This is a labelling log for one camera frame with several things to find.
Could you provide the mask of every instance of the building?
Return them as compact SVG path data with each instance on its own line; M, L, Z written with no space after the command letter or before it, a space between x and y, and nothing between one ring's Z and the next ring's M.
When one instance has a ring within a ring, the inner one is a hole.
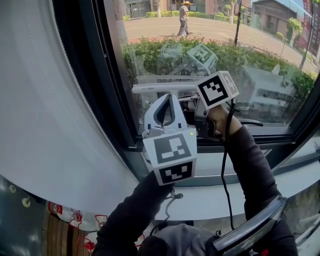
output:
M161 11L178 10L183 1L180 0L160 0ZM190 0L193 3L190 11L199 13L215 14L224 12L225 5L229 5L229 0ZM145 17L146 12L157 11L157 0L124 0L126 15L132 18ZM246 7L245 16L251 15L251 0L242 0L242 5ZM234 13L238 13L238 5L234 6Z
M277 0L254 1L250 26L273 35L280 32L287 37L288 19L295 18L303 22L303 17L298 12L296 6L286 6Z

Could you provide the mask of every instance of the pole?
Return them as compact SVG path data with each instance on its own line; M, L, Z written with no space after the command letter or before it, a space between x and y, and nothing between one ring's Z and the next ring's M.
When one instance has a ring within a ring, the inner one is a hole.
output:
M242 6L242 1L240 1L239 8L238 8L238 21L236 23L236 31L235 31L235 37L234 37L235 46L237 46L238 44L238 34L239 34L239 26L240 26L240 20L241 20L241 6Z
M286 45L286 38L283 39L283 47L282 47L282 51L281 51L281 54L280 54L280 58L282 57L282 53L284 52L284 49L285 49L285 45Z
M307 58L307 54L308 54L308 50L309 50L309 46L310 46L310 42L311 42L311 36L312 36L312 29L314 27L314 5L313 5L313 1L311 0L311 18L310 18L310 33L309 33L309 38L308 38L308 43L306 44L306 49L305 49L305 53L302 57L301 60L301 64L300 64L300 69L302 70Z

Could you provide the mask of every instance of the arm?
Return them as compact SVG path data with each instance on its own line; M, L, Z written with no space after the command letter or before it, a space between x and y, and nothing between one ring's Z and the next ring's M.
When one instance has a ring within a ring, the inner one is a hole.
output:
M213 108L208 116L216 122L217 130L224 138L227 116L228 111L222 106ZM281 194L264 154L247 128L235 117L232 117L229 133L228 154L244 193L244 211L249 220ZM267 248L271 255L298 255L284 214L272 231L256 246L258 251Z
M183 8L183 13L184 13L184 15L186 17L186 20L188 20L188 12L189 12L189 10L188 10L187 7Z
M93 256L137 255L135 241L155 218L172 187L159 186L152 171L111 213L98 232Z

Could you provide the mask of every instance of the house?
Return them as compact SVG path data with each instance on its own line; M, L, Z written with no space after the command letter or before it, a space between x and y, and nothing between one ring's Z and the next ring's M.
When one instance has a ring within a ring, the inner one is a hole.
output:
M287 36L288 19L295 18L303 22L299 8L287 6L278 0L257 0L252 3L250 26L275 35L280 32Z
M160 2L162 11L168 11L171 8L177 10L180 7L178 0L160 0ZM157 0L124 0L124 5L125 15L130 15L131 18L145 17L146 12L157 11Z
M252 10L251 0L242 0L241 5L245 7L246 11L250 11L250 16L251 16L251 10ZM235 4L234 13L237 14L238 11L239 11L239 5Z

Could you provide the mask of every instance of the black cable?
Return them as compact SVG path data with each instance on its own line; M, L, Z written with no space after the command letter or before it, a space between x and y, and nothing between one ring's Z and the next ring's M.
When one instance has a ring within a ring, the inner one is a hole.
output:
M168 209L169 209L169 206L174 202L174 200L176 200L176 199L181 199L181 198L184 197L183 194L180 194L180 193L179 193L179 194L175 194L174 191L175 191L175 190L173 189L173 192L171 192L171 195L172 195L172 196L166 198L166 199L171 199L171 201L168 202L168 204L167 204L166 207L165 207L165 215L166 215L166 218L165 218L163 221L161 221L158 225L156 225L156 226L153 227L153 229L152 229L151 232L150 232L149 237L152 236L152 234L154 233L154 231L156 230L157 227L159 227L162 223L166 222L166 221L171 217L171 215L168 213Z
M230 110L231 110L231 108L232 108L232 106L230 105L230 103L229 102L225 102L229 107L230 107ZM236 109L235 107L233 107L234 108L234 111L235 112L240 112L238 109Z
M221 230L217 230L217 231L215 232L215 235L220 238L220 237L221 237Z
M230 226L232 230L235 230L234 227L234 218L232 215L232 207L231 207L231 201L230 201L230 195L227 189L227 184L224 178L225 175L225 168L226 168L226 160L227 160L227 153L228 153L228 146L229 146L229 132L230 132L230 125L231 125L231 120L232 116L234 115L234 112L236 111L235 109L235 100L231 100L231 109L230 112L226 118L226 124L225 124L225 145L224 145L224 154L223 154L223 160L222 160L222 168L221 168L221 179L224 187L224 191L226 194L226 198L228 200L228 206L229 206L229 213L230 213Z

